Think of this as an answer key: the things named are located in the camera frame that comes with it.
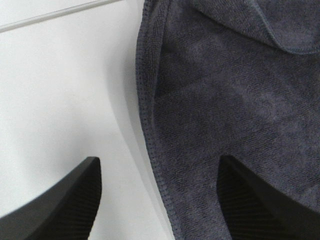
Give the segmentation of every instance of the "white wall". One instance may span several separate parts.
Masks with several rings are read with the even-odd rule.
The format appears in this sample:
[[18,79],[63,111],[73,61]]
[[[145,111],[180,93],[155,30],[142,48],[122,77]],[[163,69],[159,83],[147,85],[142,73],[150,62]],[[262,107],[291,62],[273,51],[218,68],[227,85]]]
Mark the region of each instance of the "white wall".
[[[10,16],[18,2],[0,9],[12,5]],[[123,0],[0,33],[0,217],[98,156],[103,192],[90,239],[174,239],[138,116],[142,7]]]

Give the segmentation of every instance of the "white background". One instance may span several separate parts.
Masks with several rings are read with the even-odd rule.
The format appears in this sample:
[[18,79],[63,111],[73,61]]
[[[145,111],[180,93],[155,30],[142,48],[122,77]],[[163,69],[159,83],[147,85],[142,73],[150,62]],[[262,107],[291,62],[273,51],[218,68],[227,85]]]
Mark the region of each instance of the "white background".
[[[0,0],[0,25],[87,2]],[[0,217],[98,156],[89,239],[174,239],[138,113],[142,8],[123,0],[0,33]]]

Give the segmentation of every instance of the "gray fabric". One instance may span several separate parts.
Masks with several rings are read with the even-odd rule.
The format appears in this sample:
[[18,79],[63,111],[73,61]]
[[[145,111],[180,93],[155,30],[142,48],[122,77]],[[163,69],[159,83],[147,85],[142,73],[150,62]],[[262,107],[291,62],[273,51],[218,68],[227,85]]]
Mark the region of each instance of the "gray fabric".
[[320,1],[147,0],[140,118],[177,240],[230,240],[221,155],[320,212]]

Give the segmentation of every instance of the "black plastic part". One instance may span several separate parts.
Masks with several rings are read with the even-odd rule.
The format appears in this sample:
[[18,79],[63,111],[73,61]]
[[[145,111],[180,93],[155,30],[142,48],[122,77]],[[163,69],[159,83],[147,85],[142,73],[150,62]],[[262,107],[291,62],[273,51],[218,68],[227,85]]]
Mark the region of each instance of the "black plastic part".
[[0,218],[0,240],[87,240],[102,194],[98,157],[88,157],[45,193]]
[[320,240],[320,214],[222,156],[217,194],[233,240]]

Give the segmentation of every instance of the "dark gray cloth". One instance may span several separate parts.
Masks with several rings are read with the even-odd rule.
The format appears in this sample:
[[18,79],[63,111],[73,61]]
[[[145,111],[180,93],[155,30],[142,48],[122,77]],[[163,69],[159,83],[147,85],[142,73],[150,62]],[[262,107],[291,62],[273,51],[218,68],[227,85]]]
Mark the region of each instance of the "dark gray cloth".
[[147,0],[141,125],[176,240],[230,240],[221,155],[320,212],[320,1]]

